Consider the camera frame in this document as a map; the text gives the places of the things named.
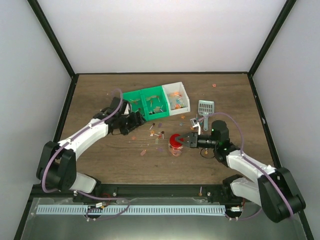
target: brown wooden tabletop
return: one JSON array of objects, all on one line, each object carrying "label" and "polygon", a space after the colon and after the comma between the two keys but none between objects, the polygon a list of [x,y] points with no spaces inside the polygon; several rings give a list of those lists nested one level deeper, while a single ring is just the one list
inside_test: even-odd
[{"label": "brown wooden tabletop", "polygon": [[[76,163],[77,171],[103,183],[221,184],[223,179],[237,172],[214,158],[201,157],[200,149],[185,147],[179,157],[172,156],[168,151],[169,137],[172,134],[191,131],[190,119],[198,112],[199,100],[214,101],[215,112],[231,115],[243,132],[244,151],[264,164],[273,165],[246,74],[80,75],[61,139],[84,127],[94,114],[109,106],[111,92],[115,88],[130,92],[175,82],[183,83],[190,100],[191,112],[184,114],[184,119],[181,118],[182,115],[174,115],[155,120],[153,129],[156,132],[164,131],[164,139],[156,144],[155,136],[150,136],[152,122],[147,122],[127,136],[108,135],[80,156]],[[226,121],[231,141],[239,146],[241,139],[233,122],[223,115],[210,117],[209,128],[215,119]],[[158,123],[162,123],[161,128],[158,128]],[[144,156],[140,155],[142,150],[146,150]],[[212,152],[209,151],[207,156],[212,156]]]}]

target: jar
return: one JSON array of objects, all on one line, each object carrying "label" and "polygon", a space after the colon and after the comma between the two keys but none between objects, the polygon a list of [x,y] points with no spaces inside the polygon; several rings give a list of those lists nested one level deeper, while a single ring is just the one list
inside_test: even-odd
[{"label": "jar", "polygon": [[182,148],[184,147],[180,142],[176,141],[176,137],[178,136],[180,136],[180,134],[173,134],[169,139],[168,145],[169,152],[175,157],[178,157],[182,154]]}]

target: red lid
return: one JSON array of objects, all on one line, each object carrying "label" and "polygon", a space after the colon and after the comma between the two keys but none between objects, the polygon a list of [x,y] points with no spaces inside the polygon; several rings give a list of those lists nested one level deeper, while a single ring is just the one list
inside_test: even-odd
[{"label": "red lid", "polygon": [[175,133],[175,134],[173,134],[173,135],[170,137],[169,143],[170,143],[170,145],[171,145],[172,147],[178,148],[178,147],[181,147],[181,146],[182,146],[182,144],[181,144],[180,142],[177,142],[177,141],[175,140],[175,138],[178,137],[178,136],[180,136],[180,134]]}]

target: slotted spatula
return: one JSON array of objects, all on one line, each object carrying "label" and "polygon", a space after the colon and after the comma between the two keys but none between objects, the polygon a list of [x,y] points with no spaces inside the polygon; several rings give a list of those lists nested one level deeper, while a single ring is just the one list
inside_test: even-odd
[{"label": "slotted spatula", "polygon": [[215,103],[213,101],[199,100],[198,103],[198,113],[199,115],[205,117],[203,123],[203,130],[208,131],[208,116],[215,112]]}]

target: green container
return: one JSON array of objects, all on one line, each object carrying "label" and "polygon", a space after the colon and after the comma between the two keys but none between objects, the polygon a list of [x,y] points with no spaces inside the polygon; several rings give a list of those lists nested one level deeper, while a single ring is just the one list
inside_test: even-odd
[{"label": "green container", "polygon": [[159,118],[165,118],[170,115],[168,110],[167,99],[162,86],[155,86],[155,87],[142,89],[141,98],[142,98],[144,110],[145,110],[145,116],[146,116],[145,119],[147,121],[151,121]]},{"label": "green container", "polygon": [[131,103],[132,112],[139,111],[142,114],[142,116],[145,118],[145,120],[148,120],[146,118],[146,115],[148,115],[147,114],[148,111],[145,111],[144,96],[141,90],[125,92],[123,94],[123,99]]}]

